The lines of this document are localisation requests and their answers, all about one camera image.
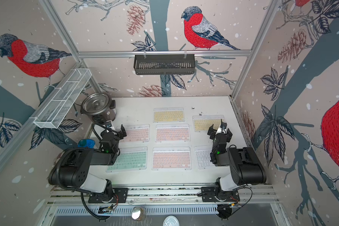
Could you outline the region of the white keyboard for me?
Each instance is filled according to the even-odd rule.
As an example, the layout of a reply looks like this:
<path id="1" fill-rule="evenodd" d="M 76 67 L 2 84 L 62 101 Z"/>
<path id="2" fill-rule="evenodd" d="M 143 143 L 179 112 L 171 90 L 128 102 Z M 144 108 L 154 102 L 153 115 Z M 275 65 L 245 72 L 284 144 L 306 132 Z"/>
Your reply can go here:
<path id="1" fill-rule="evenodd" d="M 209 170 L 215 167 L 215 165 L 211 162 L 211 150 L 211 146 L 194 147 L 198 170 Z"/>

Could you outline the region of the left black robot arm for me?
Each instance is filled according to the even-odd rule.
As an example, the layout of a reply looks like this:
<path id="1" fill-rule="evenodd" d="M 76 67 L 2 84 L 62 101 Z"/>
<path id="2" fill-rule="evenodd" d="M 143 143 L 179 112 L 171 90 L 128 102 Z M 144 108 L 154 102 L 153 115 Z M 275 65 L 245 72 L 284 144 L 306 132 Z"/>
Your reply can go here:
<path id="1" fill-rule="evenodd" d="M 99 148 L 76 147 L 63 152 L 48 176 L 48 183 L 64 190 L 90 195 L 114 196 L 112 182 L 89 172 L 90 166 L 111 166 L 121 151 L 120 140 L 127 136 L 123 125 L 116 131 L 112 121 L 92 124 Z"/>

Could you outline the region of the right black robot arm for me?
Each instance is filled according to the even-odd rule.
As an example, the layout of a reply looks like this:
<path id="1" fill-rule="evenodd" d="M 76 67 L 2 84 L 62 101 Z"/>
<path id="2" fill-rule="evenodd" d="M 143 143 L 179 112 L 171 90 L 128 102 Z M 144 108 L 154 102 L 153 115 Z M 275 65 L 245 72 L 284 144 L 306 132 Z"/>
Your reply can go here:
<path id="1" fill-rule="evenodd" d="M 216 167 L 229 167 L 230 170 L 228 175 L 216 180 L 216 192 L 230 192 L 241 186 L 266 183 L 266 172 L 252 147 L 227 147 L 233 136 L 227 123 L 221 121 L 217 129 L 210 126 L 207 134 L 213 141 L 211 163 Z"/>

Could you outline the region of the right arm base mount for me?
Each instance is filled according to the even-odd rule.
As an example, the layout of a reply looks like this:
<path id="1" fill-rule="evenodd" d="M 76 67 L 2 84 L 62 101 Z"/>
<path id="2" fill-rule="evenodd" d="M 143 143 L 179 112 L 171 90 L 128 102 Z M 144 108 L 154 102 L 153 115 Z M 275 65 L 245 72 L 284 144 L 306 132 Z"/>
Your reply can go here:
<path id="1" fill-rule="evenodd" d="M 197 194 L 201 197 L 203 202 L 239 202 L 240 197 L 237 190 L 223 191 L 219 187 L 203 186 L 200 193 Z"/>

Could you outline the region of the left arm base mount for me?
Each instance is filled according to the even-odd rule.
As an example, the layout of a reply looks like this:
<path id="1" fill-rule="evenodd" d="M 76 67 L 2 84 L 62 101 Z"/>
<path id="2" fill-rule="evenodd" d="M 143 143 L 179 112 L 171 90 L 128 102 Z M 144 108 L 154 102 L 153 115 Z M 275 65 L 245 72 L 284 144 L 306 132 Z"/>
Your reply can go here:
<path id="1" fill-rule="evenodd" d="M 128 188 L 106 189 L 103 193 L 92 193 L 89 195 L 88 203 L 105 204 L 105 203 L 126 203 Z"/>

